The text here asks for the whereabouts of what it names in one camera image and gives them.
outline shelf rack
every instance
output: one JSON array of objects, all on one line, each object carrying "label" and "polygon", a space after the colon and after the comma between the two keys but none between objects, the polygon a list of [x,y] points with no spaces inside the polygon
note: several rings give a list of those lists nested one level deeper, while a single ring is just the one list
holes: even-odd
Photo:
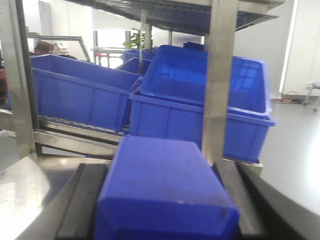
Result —
[{"label": "shelf rack", "polygon": [[[209,52],[203,148],[210,164],[222,159],[235,31],[274,19],[268,11],[284,0],[69,0],[140,20],[169,31],[205,36]],[[22,0],[3,0],[0,38],[12,112],[0,109],[0,129],[14,131],[20,158],[41,146],[111,159],[122,137],[105,130],[40,118],[37,113]],[[41,36],[43,40],[58,40]]]},{"label": "shelf rack", "polygon": [[37,43],[42,40],[50,40],[50,41],[72,41],[72,42],[79,42],[80,47],[83,51],[85,59],[88,63],[91,63],[88,51],[85,47],[84,41],[82,36],[44,36],[44,35],[27,35],[27,38],[36,39]]}]

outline blue plastic crate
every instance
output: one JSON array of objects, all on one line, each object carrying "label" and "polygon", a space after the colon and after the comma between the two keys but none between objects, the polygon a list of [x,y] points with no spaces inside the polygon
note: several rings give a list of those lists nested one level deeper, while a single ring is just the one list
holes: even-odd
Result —
[{"label": "blue plastic crate", "polygon": [[150,64],[151,64],[151,60],[143,59],[143,71],[141,73],[138,73],[139,58],[133,57],[133,58],[129,59],[128,61],[125,61],[122,65],[118,66],[116,69],[144,76],[146,74]]},{"label": "blue plastic crate", "polygon": [[[208,53],[163,45],[157,50],[141,84],[141,93],[161,99],[203,106]],[[228,110],[267,118],[271,113],[265,62],[233,57]]]},{"label": "blue plastic crate", "polygon": [[[143,59],[152,60],[155,56],[157,49],[143,49],[142,50],[142,57]],[[139,49],[128,49],[123,51],[123,61],[126,62],[132,58],[139,58],[140,57],[140,50]]]},{"label": "blue plastic crate", "polygon": [[138,74],[55,55],[32,57],[31,65],[40,115],[118,132],[128,123]]},{"label": "blue plastic crate", "polygon": [[[204,108],[132,93],[129,134],[191,141],[201,148]],[[224,155],[257,163],[270,126],[276,122],[227,114]]]},{"label": "blue plastic crate", "polygon": [[97,202],[95,240],[234,240],[239,212],[192,142],[125,136]]},{"label": "blue plastic crate", "polygon": [[195,43],[195,42],[191,42],[191,41],[187,41],[183,44],[184,48],[187,49],[196,49],[196,50],[200,50],[203,51],[205,50],[205,46],[203,44],[199,44],[199,43]]}]

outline green leaves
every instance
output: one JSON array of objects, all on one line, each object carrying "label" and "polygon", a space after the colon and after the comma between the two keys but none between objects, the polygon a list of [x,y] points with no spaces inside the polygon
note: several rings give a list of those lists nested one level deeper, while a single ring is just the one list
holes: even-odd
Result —
[{"label": "green leaves", "polygon": [[[129,41],[122,43],[128,49],[140,49],[140,31],[136,28],[132,28],[134,31],[130,31]],[[145,47],[145,34],[142,35],[142,48]]]}]

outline gray floor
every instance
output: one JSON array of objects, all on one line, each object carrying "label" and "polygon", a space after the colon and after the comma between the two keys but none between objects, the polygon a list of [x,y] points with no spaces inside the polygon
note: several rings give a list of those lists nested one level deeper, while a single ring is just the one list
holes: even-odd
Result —
[{"label": "gray floor", "polygon": [[[273,104],[277,126],[270,128],[260,156],[261,176],[320,215],[320,111],[315,113],[312,108]],[[45,153],[66,154],[48,148]],[[17,159],[16,142],[0,137],[0,171]]]}]

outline black rubber rail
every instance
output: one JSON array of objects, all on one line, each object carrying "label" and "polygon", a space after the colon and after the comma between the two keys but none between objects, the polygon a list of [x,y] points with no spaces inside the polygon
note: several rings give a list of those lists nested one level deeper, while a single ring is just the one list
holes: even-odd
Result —
[{"label": "black rubber rail", "polygon": [[92,240],[96,203],[107,174],[105,164],[87,164],[73,193],[56,240]]},{"label": "black rubber rail", "polygon": [[292,201],[243,164],[241,177],[273,240],[320,240],[320,216]]},{"label": "black rubber rail", "polygon": [[214,170],[240,211],[238,240],[269,240],[270,233],[234,161],[218,160]]}]

